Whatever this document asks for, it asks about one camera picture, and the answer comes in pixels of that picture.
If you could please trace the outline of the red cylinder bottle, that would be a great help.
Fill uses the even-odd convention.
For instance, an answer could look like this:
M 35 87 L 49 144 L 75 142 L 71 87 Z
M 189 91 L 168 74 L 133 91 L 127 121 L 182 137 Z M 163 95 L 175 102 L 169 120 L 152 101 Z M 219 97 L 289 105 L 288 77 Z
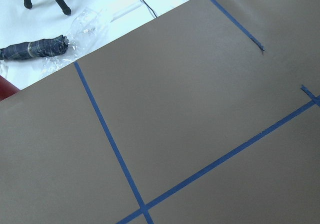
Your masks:
M 0 76 L 0 100 L 4 100 L 17 92 L 20 89 L 13 85 L 11 82 L 6 80 L 4 77 Z

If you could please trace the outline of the clear plastic wrapper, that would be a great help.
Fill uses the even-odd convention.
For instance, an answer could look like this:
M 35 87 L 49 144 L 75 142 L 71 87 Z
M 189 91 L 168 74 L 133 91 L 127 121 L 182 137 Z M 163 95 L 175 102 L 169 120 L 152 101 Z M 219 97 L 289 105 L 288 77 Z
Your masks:
M 97 12 L 85 8 L 74 19 L 67 31 L 68 49 L 66 53 L 46 57 L 43 61 L 42 73 L 52 74 L 105 45 L 109 40 L 108 31 L 111 21 L 112 16 L 107 9 Z

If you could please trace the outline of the folded dark plaid umbrella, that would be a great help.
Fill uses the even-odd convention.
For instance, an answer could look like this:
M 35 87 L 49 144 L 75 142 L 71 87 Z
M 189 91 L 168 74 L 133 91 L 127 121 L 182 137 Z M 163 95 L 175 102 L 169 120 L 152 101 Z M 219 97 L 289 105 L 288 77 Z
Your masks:
M 28 60 L 63 55 L 68 50 L 69 40 L 60 35 L 53 39 L 41 39 L 10 45 L 0 50 L 1 60 Z

